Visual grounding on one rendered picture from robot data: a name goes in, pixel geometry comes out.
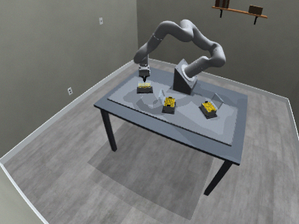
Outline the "yellow tip rack plate with holes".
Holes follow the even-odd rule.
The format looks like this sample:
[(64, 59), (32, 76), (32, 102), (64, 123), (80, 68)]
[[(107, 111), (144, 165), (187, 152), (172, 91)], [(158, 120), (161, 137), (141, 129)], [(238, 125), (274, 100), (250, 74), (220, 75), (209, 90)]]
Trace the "yellow tip rack plate with holes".
[(174, 106), (174, 101), (175, 101), (175, 99), (173, 99), (172, 97), (168, 97), (168, 98), (166, 98), (164, 105), (169, 106), (169, 107), (173, 107)]
[(204, 107), (209, 111), (215, 111), (216, 109), (214, 108), (214, 106), (212, 106), (211, 103), (208, 103), (208, 101), (205, 101), (205, 103), (202, 103), (204, 105)]

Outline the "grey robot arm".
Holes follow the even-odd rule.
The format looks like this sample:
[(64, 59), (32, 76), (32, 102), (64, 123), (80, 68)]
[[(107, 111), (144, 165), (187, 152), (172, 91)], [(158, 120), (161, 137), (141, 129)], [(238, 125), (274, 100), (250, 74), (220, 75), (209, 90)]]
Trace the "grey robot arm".
[(225, 54), (221, 45), (208, 40), (192, 22), (182, 20), (178, 26), (174, 22), (164, 21), (159, 24), (149, 41), (138, 50), (133, 58), (134, 63), (140, 64), (141, 66), (139, 72), (150, 72), (150, 69), (147, 68), (149, 65), (149, 53), (161, 43), (167, 34), (183, 42), (193, 41), (196, 46), (204, 51), (209, 49), (208, 51), (211, 54), (210, 59), (206, 56), (202, 56), (191, 63), (191, 65), (181, 66), (181, 72), (186, 80), (194, 81), (194, 76), (207, 68), (222, 67), (225, 64)]

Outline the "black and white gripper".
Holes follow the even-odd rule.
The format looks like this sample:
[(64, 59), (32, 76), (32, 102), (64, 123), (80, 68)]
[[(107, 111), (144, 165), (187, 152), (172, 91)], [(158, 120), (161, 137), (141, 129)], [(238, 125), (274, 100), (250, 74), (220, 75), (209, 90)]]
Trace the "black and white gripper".
[[(145, 76), (145, 77), (144, 77)], [(147, 77), (150, 77), (150, 74), (149, 72), (142, 72), (142, 73), (139, 73), (139, 77), (142, 77), (143, 78), (143, 81), (145, 82), (146, 81), (146, 78)]]

